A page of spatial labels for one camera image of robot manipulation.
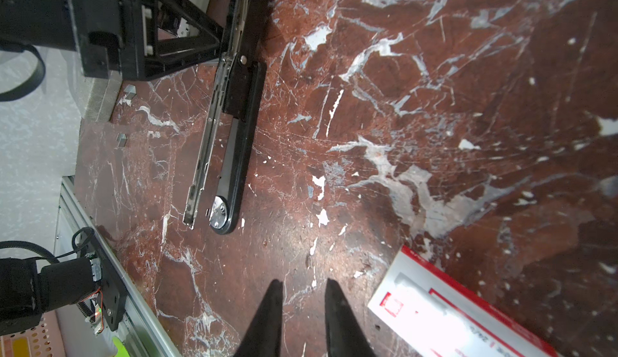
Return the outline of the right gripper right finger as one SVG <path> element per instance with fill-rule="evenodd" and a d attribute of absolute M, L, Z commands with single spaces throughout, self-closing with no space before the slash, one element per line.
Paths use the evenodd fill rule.
<path fill-rule="evenodd" d="M 328 355 L 375 356 L 337 281 L 327 280 L 324 299 Z"/>

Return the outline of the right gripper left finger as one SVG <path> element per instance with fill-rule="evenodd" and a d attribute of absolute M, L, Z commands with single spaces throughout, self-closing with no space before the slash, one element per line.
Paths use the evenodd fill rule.
<path fill-rule="evenodd" d="M 233 356 L 280 356 L 282 328 L 283 283 L 273 280 Z"/>

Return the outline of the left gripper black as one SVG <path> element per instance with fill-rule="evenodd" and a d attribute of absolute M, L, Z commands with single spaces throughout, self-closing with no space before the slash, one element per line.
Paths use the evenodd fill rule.
<path fill-rule="evenodd" d="M 216 60 L 223 27 L 189 0 L 1 0 L 1 48 L 74 51 L 85 76 L 152 80 Z"/>

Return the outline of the white red staple box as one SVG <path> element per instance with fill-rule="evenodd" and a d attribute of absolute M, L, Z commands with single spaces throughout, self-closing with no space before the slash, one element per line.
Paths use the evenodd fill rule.
<path fill-rule="evenodd" d="M 407 246 L 368 308 L 422 356 L 557 356 L 516 323 Z"/>

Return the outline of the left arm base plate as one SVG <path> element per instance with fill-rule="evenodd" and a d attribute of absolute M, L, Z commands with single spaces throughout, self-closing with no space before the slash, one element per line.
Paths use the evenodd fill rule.
<path fill-rule="evenodd" d="M 101 276 L 96 277 L 97 287 L 101 289 L 101 304 L 106 327 L 117 331 L 126 313 L 126 299 L 129 292 L 122 279 L 119 268 L 114 263 L 113 254 L 95 234 L 86 247 L 86 254 L 94 253 L 100 263 Z"/>

